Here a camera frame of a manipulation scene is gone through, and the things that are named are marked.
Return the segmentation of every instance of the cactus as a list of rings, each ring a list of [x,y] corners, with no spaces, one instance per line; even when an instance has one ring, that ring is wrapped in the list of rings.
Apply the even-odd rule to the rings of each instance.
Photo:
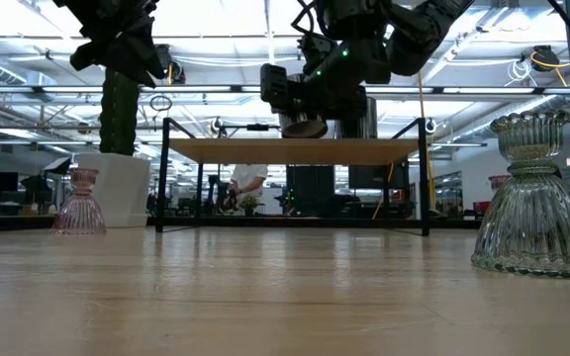
[[[100,151],[133,155],[138,124],[138,83],[107,68],[100,114]]]

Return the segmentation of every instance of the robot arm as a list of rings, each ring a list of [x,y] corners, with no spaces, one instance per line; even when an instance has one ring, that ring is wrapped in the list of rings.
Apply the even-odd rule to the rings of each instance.
[[[450,27],[474,0],[428,0],[413,10],[382,0],[385,16],[395,28],[386,44],[391,71],[418,73],[447,36]]]
[[[80,46],[69,62],[76,70],[100,64],[132,80],[155,87],[150,75],[165,77],[151,30],[159,0],[53,0],[66,6],[83,24],[80,34],[91,40]]]

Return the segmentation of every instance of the black metal frame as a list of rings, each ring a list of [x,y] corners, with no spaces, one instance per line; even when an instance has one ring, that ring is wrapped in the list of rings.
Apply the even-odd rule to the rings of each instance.
[[[167,218],[165,216],[166,206],[166,174],[168,169],[168,149],[170,145],[170,131],[173,126],[175,129],[188,134],[190,138],[197,139],[194,135],[184,129],[179,123],[171,118],[165,118],[162,124],[162,153],[159,164],[159,180],[157,189],[157,215],[155,217],[155,231],[164,232],[165,223],[172,223],[178,225],[209,225],[209,226],[274,226],[274,227],[382,227],[382,228],[420,228],[422,236],[429,236],[431,221],[428,216],[429,212],[429,198],[428,198],[428,163],[427,156],[427,134],[426,134],[426,119],[418,118],[408,124],[405,128],[401,129],[395,134],[392,139],[401,137],[410,129],[415,126],[418,127],[419,138],[418,148],[420,154],[420,209],[422,218],[418,221],[400,221],[390,220],[390,193],[389,182],[384,180],[384,197],[383,197],[383,219],[380,221],[364,221],[364,220],[301,220],[295,218],[289,219],[234,219],[234,218],[202,218],[202,190],[203,190],[203,173],[204,164],[198,164],[198,177],[197,177],[197,202],[195,207],[194,218]],[[386,176],[389,175],[390,167],[387,166]],[[476,223],[468,222],[434,222],[437,227],[443,228],[476,228]]]

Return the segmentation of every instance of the potted plant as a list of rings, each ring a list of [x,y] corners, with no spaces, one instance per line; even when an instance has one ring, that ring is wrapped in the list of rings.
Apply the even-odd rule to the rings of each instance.
[[[81,168],[97,169],[93,195],[111,227],[146,226],[150,162],[133,157],[140,86],[110,68],[105,70],[100,114],[100,154],[81,154]]]
[[[256,197],[245,196],[241,199],[238,205],[245,211],[246,217],[252,217],[254,215],[254,209],[258,207],[258,200]]]

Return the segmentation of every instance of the wooden table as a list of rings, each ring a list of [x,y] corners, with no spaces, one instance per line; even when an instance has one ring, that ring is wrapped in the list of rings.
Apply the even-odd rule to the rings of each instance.
[[[475,231],[0,233],[0,356],[570,356],[570,280]]]
[[[170,148],[214,164],[386,165],[418,149],[416,139],[172,138]]]

